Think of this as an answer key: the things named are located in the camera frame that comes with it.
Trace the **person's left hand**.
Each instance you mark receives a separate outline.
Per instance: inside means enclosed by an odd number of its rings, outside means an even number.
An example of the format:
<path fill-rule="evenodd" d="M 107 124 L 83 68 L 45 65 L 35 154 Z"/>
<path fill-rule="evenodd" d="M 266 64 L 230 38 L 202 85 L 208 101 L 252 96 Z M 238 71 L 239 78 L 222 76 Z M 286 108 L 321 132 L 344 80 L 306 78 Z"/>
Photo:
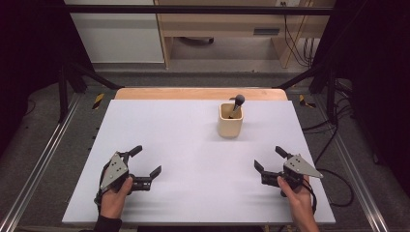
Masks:
<path fill-rule="evenodd" d="M 100 215 L 105 218 L 120 218 L 125 200 L 132 188 L 132 177 L 128 177 L 118 191 L 108 190 L 102 196 Z"/>

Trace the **white table board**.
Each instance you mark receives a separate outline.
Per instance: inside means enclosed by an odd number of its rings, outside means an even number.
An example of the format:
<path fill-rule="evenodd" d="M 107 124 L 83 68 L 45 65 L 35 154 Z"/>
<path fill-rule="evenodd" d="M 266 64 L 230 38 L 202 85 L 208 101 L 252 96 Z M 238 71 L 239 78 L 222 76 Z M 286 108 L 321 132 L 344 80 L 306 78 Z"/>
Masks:
<path fill-rule="evenodd" d="M 62 220 L 89 224 L 103 166 L 137 145 L 130 172 L 161 174 L 150 190 L 127 198 L 123 221 L 134 225 L 263 225 L 290 221 L 286 198 L 262 184 L 254 164 L 279 172 L 275 151 L 311 159 L 291 101 L 246 101 L 238 137 L 217 132 L 219 101 L 110 102 L 88 160 Z"/>

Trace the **light wooden desk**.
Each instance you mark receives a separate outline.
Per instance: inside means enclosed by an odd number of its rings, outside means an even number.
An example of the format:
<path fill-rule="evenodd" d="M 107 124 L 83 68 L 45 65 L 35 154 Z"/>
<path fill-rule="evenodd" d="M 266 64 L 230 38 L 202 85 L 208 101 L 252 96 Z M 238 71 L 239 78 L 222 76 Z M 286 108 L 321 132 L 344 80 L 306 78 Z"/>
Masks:
<path fill-rule="evenodd" d="M 336 0 L 153 0 L 157 6 L 251 6 L 331 8 Z M 268 14 L 158 14 L 161 35 L 187 37 L 265 37 L 269 38 L 283 68 L 296 54 L 302 38 L 318 40 L 329 18 L 326 15 Z M 277 36 L 254 36 L 254 28 L 279 28 Z"/>

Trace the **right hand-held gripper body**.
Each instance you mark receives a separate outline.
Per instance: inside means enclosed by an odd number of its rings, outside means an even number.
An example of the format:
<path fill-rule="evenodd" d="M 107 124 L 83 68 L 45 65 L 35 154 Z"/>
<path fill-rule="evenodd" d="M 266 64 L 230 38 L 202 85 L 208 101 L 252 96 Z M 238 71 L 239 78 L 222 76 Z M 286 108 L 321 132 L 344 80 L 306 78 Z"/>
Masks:
<path fill-rule="evenodd" d="M 287 155 L 281 177 L 292 189 L 295 189 L 303 183 L 305 176 L 322 178 L 323 174 L 304 160 L 301 155 Z"/>

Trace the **wooden table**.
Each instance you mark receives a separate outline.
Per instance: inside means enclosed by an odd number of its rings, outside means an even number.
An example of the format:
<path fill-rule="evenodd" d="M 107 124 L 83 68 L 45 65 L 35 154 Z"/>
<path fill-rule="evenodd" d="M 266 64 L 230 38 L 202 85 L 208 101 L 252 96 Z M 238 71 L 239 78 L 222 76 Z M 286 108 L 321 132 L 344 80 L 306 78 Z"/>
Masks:
<path fill-rule="evenodd" d="M 272 88 L 122 88 L 115 100 L 229 100 L 238 94 L 251 101 L 287 101 L 285 92 Z"/>

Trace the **aluminium floor rail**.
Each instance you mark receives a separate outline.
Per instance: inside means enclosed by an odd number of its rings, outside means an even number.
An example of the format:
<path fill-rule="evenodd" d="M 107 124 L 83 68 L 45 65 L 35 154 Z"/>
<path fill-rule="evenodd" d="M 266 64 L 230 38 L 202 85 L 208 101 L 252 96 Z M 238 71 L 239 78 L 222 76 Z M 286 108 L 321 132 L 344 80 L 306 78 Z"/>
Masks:
<path fill-rule="evenodd" d="M 75 114 L 78 105 L 82 99 L 81 94 L 73 94 L 69 104 L 68 112 L 63 120 L 57 124 L 53 134 L 48 139 L 42 154 L 37 160 L 36 165 L 32 169 L 28 179 L 26 180 L 22 190 L 17 196 L 12 208 L 8 211 L 2 222 L 0 223 L 0 232 L 14 232 L 27 205 L 29 204 L 36 188 L 38 187 L 41 178 L 43 177 L 48 164 L 53 158 L 60 141 L 62 140 L 73 115 Z"/>
<path fill-rule="evenodd" d="M 342 169 L 341 178 L 346 181 L 350 188 L 353 202 L 350 206 L 338 207 L 331 203 L 331 208 L 337 211 L 337 224 L 353 228 L 357 221 L 366 220 L 367 231 L 389 232 L 388 225 L 377 207 L 357 165 L 351 158 L 346 144 L 338 133 L 338 125 L 329 126 L 333 133 L 330 145 L 337 156 L 334 164 Z"/>

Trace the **white cabinet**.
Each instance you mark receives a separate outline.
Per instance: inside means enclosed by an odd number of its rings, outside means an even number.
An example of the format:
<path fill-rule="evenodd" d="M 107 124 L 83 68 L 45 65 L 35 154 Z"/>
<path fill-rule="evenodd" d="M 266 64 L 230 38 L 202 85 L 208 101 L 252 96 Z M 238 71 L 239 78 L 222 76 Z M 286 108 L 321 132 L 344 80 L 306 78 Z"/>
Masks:
<path fill-rule="evenodd" d="M 71 14 L 93 64 L 162 63 L 155 14 Z"/>

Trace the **grey desk label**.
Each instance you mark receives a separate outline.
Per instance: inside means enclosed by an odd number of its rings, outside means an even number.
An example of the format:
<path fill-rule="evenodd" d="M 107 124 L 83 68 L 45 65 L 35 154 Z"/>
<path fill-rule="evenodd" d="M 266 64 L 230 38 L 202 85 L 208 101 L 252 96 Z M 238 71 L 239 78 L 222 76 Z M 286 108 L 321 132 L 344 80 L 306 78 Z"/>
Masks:
<path fill-rule="evenodd" d="M 279 28 L 254 28 L 254 36 L 277 36 L 280 32 Z"/>

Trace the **black metal stand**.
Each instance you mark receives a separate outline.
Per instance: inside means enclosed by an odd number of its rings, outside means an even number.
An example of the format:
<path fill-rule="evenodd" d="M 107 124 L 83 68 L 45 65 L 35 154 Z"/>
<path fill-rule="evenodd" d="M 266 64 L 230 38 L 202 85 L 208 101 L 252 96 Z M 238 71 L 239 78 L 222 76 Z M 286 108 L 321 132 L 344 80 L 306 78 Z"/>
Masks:
<path fill-rule="evenodd" d="M 319 94 L 326 88 L 326 115 L 331 124 L 337 123 L 335 93 L 336 93 L 336 72 L 328 62 L 322 61 L 313 65 L 310 69 L 300 73 L 296 77 L 275 86 L 275 89 L 286 90 L 302 80 L 312 77 L 308 86 L 311 94 Z"/>
<path fill-rule="evenodd" d="M 69 113 L 67 84 L 70 84 L 76 93 L 84 93 L 87 89 L 87 84 L 83 80 L 83 76 L 88 76 L 93 80 L 99 82 L 102 86 L 105 86 L 111 90 L 119 90 L 122 88 L 121 85 L 115 84 L 95 73 L 94 71 L 86 69 L 85 67 L 77 63 L 69 63 L 63 65 L 58 73 L 60 102 L 59 123 L 63 122 L 67 118 Z"/>

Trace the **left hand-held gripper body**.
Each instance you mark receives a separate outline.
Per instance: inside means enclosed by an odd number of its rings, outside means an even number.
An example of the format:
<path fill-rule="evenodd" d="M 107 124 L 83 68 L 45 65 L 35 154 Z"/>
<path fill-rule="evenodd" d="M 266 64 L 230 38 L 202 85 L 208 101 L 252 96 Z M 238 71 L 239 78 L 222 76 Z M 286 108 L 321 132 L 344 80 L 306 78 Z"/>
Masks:
<path fill-rule="evenodd" d="M 99 195 L 103 195 L 111 189 L 118 191 L 122 187 L 126 179 L 130 176 L 128 167 L 129 158 L 129 152 L 116 152 L 112 156 L 106 169 L 102 172 Z"/>

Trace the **black curtain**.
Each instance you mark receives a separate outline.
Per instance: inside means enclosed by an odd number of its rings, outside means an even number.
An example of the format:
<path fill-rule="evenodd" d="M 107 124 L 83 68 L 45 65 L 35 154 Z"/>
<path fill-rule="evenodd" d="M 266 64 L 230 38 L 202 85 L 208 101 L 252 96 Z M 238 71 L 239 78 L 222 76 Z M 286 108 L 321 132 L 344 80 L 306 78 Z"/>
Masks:
<path fill-rule="evenodd" d="M 336 0 L 310 85 L 329 78 L 352 83 L 352 104 L 373 152 L 410 197 L 410 0 Z"/>
<path fill-rule="evenodd" d="M 71 63 L 93 68 L 65 0 L 0 0 L 0 156 L 28 97 L 58 81 Z"/>

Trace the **beige square cup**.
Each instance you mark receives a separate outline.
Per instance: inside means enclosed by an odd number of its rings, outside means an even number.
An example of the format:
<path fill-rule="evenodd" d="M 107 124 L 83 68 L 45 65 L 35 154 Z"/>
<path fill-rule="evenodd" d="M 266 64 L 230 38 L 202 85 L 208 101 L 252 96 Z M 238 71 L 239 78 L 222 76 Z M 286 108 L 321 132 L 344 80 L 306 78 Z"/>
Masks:
<path fill-rule="evenodd" d="M 222 103 L 219 108 L 218 134 L 224 138 L 237 137 L 242 128 L 244 114 L 241 107 L 233 110 L 233 103 Z"/>

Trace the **black makeup brush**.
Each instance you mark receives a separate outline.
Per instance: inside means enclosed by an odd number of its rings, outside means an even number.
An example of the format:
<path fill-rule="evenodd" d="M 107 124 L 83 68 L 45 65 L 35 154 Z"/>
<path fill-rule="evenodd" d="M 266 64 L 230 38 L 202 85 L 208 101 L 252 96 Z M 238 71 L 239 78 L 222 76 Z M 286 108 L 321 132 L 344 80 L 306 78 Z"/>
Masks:
<path fill-rule="evenodd" d="M 242 94 L 238 94 L 234 98 L 233 108 L 228 114 L 229 119 L 234 119 L 235 117 L 238 116 L 238 114 L 240 112 L 240 109 L 241 109 L 241 107 L 242 107 L 242 105 L 244 104 L 245 101 L 246 101 L 246 98 Z"/>

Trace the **person's right hand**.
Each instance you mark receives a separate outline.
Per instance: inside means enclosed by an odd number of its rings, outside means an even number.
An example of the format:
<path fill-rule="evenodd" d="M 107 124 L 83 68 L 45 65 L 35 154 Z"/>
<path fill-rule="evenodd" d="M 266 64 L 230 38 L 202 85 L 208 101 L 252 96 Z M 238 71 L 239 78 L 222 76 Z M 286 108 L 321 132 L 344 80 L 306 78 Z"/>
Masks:
<path fill-rule="evenodd" d="M 313 216 L 310 192 L 306 188 L 293 190 L 282 177 L 278 177 L 278 185 L 288 198 L 291 215 L 294 218 Z"/>

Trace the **yellow black floor tape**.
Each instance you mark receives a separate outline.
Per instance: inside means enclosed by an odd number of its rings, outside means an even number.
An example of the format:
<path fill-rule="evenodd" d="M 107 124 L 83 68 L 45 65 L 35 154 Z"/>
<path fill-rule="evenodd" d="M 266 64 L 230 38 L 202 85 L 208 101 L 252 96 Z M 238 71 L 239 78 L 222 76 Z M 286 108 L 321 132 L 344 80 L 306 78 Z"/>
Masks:
<path fill-rule="evenodd" d="M 309 107 L 309 108 L 316 108 L 315 103 L 306 102 L 304 95 L 299 95 L 299 103 L 300 103 L 301 106 L 306 106 L 306 107 Z"/>
<path fill-rule="evenodd" d="M 98 109 L 104 97 L 104 93 L 97 94 L 95 101 L 93 103 L 92 109 Z"/>

